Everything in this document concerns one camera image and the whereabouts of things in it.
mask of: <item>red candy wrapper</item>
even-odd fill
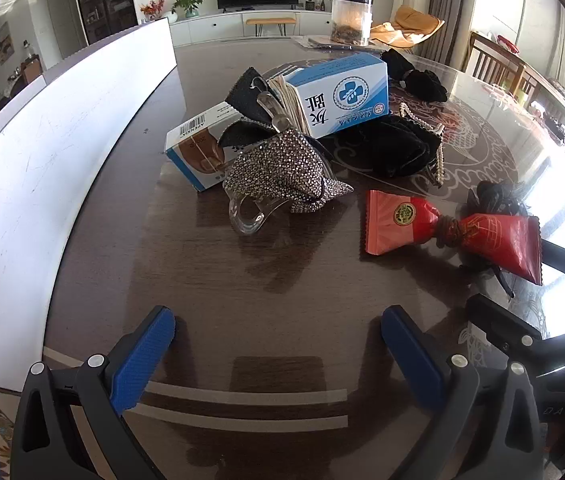
[[[541,229],[535,216],[474,214],[463,220],[442,216],[424,198],[370,190],[367,243],[370,254],[409,244],[439,244],[479,254],[513,274],[542,285]]]

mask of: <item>clear container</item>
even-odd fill
[[[332,0],[331,41],[367,46],[373,0]]]

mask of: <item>screw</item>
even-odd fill
[[[464,368],[467,366],[467,358],[460,354],[453,355],[451,356],[451,364],[458,368]]]
[[[92,368],[98,368],[104,363],[104,357],[101,354],[92,355],[86,363]]]
[[[520,363],[512,363],[511,369],[516,375],[522,375],[525,373],[525,367]]]
[[[34,375],[38,375],[41,374],[43,370],[44,363],[34,363],[29,371]]]

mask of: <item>gold emblem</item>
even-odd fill
[[[394,222],[398,225],[409,225],[416,218],[416,208],[409,202],[403,202],[394,211]]]

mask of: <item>white cabinet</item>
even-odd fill
[[[303,36],[331,35],[331,14],[327,12],[307,11],[301,15],[301,31]]]
[[[245,30],[245,36],[257,36],[256,32],[261,28],[261,25],[247,25],[247,20],[268,20],[271,18],[293,18],[296,23],[287,23],[278,27],[276,23],[267,23],[262,25],[261,36],[278,36],[280,37],[280,30],[282,30],[285,36],[295,36],[299,34],[299,22],[301,20],[301,14],[299,12],[293,12],[293,10],[272,10],[271,12],[242,12],[243,18],[243,28]]]
[[[169,31],[174,46],[188,45],[192,42],[192,35],[189,34],[189,23],[187,22],[170,24]]]
[[[199,18],[191,20],[188,24],[192,43],[243,36],[243,22],[240,13]]]

